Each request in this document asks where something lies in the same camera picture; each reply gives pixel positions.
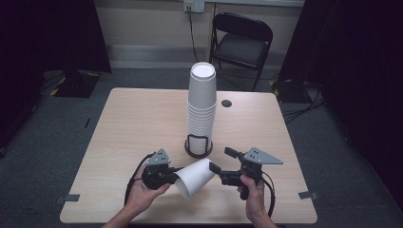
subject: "gray carpet floor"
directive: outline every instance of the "gray carpet floor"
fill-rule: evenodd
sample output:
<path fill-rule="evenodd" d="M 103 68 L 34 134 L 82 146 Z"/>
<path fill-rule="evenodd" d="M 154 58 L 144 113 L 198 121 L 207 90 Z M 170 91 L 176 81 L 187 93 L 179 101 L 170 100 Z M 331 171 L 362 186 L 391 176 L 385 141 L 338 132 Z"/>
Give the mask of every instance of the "gray carpet floor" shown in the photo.
<path fill-rule="evenodd" d="M 218 73 L 218 90 L 243 91 L 252 86 L 248 78 L 252 76 L 223 75 L 243 77 L 248 72 Z M 264 70 L 258 91 L 271 92 L 268 79 L 277 73 Z M 59 220 L 63 204 L 55 201 L 68 194 L 74 182 L 109 91 L 114 87 L 184 89 L 188 75 L 188 68 L 113 69 L 101 76 L 88 99 L 51 97 L 54 86 L 48 81 L 52 86 L 44 85 L 36 112 L 0 160 L 0 227 L 100 227 L 63 224 Z M 284 113 L 306 107 L 280 104 Z M 403 216 L 388 191 L 372 167 L 344 141 L 342 125 L 326 105 L 298 116 L 287 128 L 308 188 L 319 198 L 314 200 L 317 223 L 286 227 L 403 227 Z"/>

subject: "chair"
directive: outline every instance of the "chair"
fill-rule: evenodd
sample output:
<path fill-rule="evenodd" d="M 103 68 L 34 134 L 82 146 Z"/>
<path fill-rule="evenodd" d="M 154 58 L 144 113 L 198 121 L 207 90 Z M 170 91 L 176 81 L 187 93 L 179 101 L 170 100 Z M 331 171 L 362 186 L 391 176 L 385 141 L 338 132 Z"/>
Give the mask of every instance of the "chair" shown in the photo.
<path fill-rule="evenodd" d="M 226 32 L 220 42 L 217 31 Z M 264 67 L 273 31 L 264 22 L 229 12 L 217 14 L 213 19 L 209 63 L 213 58 L 238 67 L 257 70 L 252 91 L 255 91 Z"/>

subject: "wall outlet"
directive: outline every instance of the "wall outlet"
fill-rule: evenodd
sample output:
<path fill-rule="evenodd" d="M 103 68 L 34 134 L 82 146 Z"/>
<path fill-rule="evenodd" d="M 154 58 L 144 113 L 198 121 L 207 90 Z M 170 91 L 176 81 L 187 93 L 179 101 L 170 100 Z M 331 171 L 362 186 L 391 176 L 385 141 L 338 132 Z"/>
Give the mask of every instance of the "wall outlet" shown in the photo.
<path fill-rule="evenodd" d="M 183 11 L 204 12 L 204 2 L 201 1 L 183 1 Z"/>

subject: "light wood tabletop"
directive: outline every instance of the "light wood tabletop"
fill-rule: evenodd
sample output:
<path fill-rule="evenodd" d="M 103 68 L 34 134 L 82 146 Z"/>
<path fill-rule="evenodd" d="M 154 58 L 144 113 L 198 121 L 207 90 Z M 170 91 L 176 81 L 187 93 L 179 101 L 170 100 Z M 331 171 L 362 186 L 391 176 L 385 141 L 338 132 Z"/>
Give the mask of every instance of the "light wood tabletop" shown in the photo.
<path fill-rule="evenodd" d="M 139 162 L 163 148 L 171 167 L 198 161 L 186 154 L 187 90 L 114 88 L 70 189 L 80 195 L 67 201 L 60 215 L 64 223 L 108 222 L 124 205 L 125 189 Z M 229 100 L 230 107 L 221 105 Z M 284 164 L 265 164 L 276 188 L 275 223 L 315 223 L 311 199 L 276 97 L 271 93 L 217 92 L 217 112 L 207 157 L 222 170 L 239 170 L 240 162 L 224 154 L 225 147 L 247 152 L 257 147 Z M 270 204 L 266 187 L 265 205 Z M 245 201 L 237 187 L 208 182 L 192 199 L 185 199 L 175 185 L 157 197 L 132 222 L 176 224 L 250 223 Z"/>

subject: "hand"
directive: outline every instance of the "hand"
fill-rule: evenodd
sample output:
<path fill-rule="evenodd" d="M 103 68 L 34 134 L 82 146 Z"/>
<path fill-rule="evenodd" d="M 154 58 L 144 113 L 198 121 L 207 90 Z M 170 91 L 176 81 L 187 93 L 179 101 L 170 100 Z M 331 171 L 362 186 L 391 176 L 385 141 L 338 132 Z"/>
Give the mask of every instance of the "hand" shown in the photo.
<path fill-rule="evenodd" d="M 240 176 L 240 180 L 248 187 L 249 196 L 246 201 L 246 216 L 252 221 L 256 228 L 262 227 L 277 227 L 276 224 L 267 215 L 264 207 L 264 183 L 259 181 L 255 184 L 253 179 L 248 178 L 245 175 Z"/>
<path fill-rule="evenodd" d="M 168 190 L 170 184 L 167 183 L 157 190 L 147 188 L 141 180 L 142 173 L 145 169 L 143 165 L 134 177 L 135 181 L 130 189 L 125 207 L 116 214 L 105 226 L 106 227 L 126 227 L 127 224 L 133 220 L 141 212 L 145 211 L 152 203 L 152 201 L 162 195 Z"/>

